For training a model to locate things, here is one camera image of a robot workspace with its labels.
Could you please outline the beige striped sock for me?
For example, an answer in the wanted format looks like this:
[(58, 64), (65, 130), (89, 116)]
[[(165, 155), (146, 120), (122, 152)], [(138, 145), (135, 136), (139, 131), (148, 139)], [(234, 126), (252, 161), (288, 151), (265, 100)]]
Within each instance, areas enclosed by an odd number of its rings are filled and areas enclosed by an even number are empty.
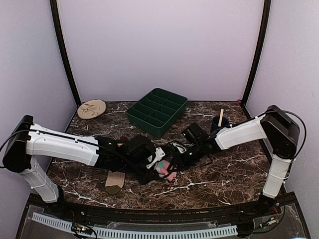
[(125, 182), (126, 162), (119, 157), (114, 157), (108, 169), (108, 176), (105, 182), (105, 189), (108, 194), (115, 195), (121, 191)]

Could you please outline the pink patterned sock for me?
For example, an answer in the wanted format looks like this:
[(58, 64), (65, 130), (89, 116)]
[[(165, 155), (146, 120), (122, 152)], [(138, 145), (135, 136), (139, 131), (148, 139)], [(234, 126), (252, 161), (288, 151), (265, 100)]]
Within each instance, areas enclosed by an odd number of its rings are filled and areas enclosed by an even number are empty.
[(170, 163), (166, 160), (162, 160), (155, 164), (155, 170), (158, 172), (160, 179), (165, 178), (169, 182), (173, 181), (177, 176), (177, 172), (170, 173), (168, 171)]

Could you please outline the green compartment tray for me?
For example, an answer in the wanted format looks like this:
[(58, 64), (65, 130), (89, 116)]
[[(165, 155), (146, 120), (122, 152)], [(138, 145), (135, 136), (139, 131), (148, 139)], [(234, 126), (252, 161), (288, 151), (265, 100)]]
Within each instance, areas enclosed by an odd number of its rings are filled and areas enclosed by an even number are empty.
[(182, 116), (187, 97), (155, 88), (127, 110), (131, 125), (155, 136), (162, 137)]

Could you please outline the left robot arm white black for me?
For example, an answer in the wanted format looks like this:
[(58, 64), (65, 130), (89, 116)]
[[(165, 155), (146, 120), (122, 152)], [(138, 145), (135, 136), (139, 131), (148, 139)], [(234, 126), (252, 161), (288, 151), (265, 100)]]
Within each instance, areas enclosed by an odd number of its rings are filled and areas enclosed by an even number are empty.
[(157, 179), (154, 166), (165, 157), (161, 147), (155, 147), (142, 135), (131, 140), (76, 136), (35, 124), (29, 115), (21, 119), (1, 149), (5, 149), (1, 167), (20, 174), (45, 203), (51, 203), (52, 211), (59, 217), (70, 213), (70, 205), (63, 201), (61, 187), (39, 166), (37, 156), (66, 159), (113, 172), (132, 171), (142, 185)]

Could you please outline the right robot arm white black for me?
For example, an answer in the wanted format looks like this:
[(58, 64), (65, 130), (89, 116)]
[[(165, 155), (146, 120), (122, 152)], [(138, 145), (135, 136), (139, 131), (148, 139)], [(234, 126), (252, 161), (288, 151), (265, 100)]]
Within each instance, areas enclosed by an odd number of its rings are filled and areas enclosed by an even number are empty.
[(182, 135), (191, 147), (181, 151), (173, 146), (172, 163), (174, 169), (183, 171), (195, 166), (204, 156), (256, 140), (268, 140), (272, 147), (272, 160), (267, 179), (254, 211), (265, 216), (274, 207), (284, 182), (289, 178), (292, 164), (302, 149), (298, 144), (299, 125), (291, 119), (292, 112), (271, 105), (260, 115), (238, 124), (216, 126), (206, 133), (197, 123), (192, 123)]

